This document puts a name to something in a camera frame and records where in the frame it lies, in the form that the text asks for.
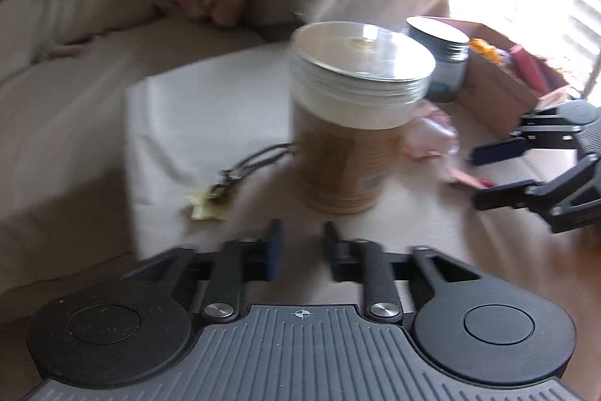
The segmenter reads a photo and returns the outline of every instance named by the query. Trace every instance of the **large plastic jar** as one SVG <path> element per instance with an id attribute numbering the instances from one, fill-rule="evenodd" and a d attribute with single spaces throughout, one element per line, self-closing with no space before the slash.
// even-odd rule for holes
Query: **large plastic jar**
<path id="1" fill-rule="evenodd" d="M 426 99 L 435 103 L 455 100 L 464 83 L 470 37 L 442 21 L 414 16 L 407 18 L 408 35 L 425 46 L 436 59 Z"/>
<path id="2" fill-rule="evenodd" d="M 372 207 L 434 57 L 400 33 L 333 21 L 294 33 L 290 67 L 292 172 L 302 198 L 327 213 Z"/>

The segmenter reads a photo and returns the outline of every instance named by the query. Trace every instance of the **open box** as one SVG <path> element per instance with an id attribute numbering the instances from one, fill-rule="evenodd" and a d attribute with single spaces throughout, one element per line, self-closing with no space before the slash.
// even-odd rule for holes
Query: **open box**
<path id="1" fill-rule="evenodd" d="M 481 38 L 503 50 L 516 43 L 492 28 L 471 21 L 432 18 L 453 26 L 470 38 Z M 509 70 L 493 64 L 480 53 L 470 49 L 464 84 L 458 101 L 469 109 L 478 120 L 505 137 L 519 123 L 520 117 L 534 109 L 553 106 L 567 100 L 568 84 L 555 70 L 535 59 L 544 74 L 551 91 L 536 93 L 522 79 Z"/>

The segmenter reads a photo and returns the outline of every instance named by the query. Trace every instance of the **white jar lid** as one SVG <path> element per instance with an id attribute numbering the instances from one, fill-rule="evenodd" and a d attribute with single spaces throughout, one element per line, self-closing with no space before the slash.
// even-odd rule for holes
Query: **white jar lid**
<path id="1" fill-rule="evenodd" d="M 409 82 L 436 66 L 425 46 L 372 24 L 327 21 L 297 29 L 292 49 L 306 61 L 357 79 Z"/>

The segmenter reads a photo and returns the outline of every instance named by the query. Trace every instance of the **white table surface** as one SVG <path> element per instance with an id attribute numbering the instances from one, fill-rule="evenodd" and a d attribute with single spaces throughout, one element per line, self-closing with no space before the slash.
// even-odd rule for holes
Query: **white table surface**
<path id="1" fill-rule="evenodd" d="M 278 279 L 248 287 L 248 299 L 280 304 L 357 302 L 358 287 L 334 284 L 322 259 L 320 230 L 333 219 L 348 239 L 391 252 L 428 245 L 557 302 L 576 322 L 578 347 L 564 375 L 587 401 L 601 394 L 601 248 L 591 228 L 558 235 L 525 210 L 476 212 L 470 193 L 441 179 L 439 160 L 399 156 L 374 209 L 328 216 L 307 209 L 291 186 L 286 162 L 243 184 L 227 221 L 193 222 L 187 194 L 215 183 L 221 169 L 288 140 L 286 45 L 264 45 L 145 79 L 127 94 L 125 164 L 139 258 L 179 244 L 214 251 L 219 243 L 257 237 L 270 218 L 285 227 Z M 494 135 L 461 107 L 449 107 L 461 135 L 461 162 Z M 573 153 L 537 150 L 474 174 L 497 183 L 551 179 Z M 411 309 L 400 287 L 406 309 Z"/>

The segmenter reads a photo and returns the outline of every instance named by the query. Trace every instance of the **key ring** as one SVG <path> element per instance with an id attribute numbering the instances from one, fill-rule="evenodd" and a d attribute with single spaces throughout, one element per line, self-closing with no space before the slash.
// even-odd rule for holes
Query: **key ring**
<path id="1" fill-rule="evenodd" d="M 253 172 L 259 170 L 262 167 L 271 165 L 277 162 L 282 157 L 291 153 L 292 144 L 283 143 L 265 147 L 256 153 L 248 156 L 244 160 L 238 162 L 230 169 L 221 171 L 222 180 L 220 183 L 215 184 L 207 194 L 207 200 L 215 204 L 223 204 L 229 200 L 235 187 L 246 177 L 250 176 Z M 274 152 L 274 155 L 268 155 L 265 158 L 257 160 L 258 157 L 262 157 L 266 154 Z"/>

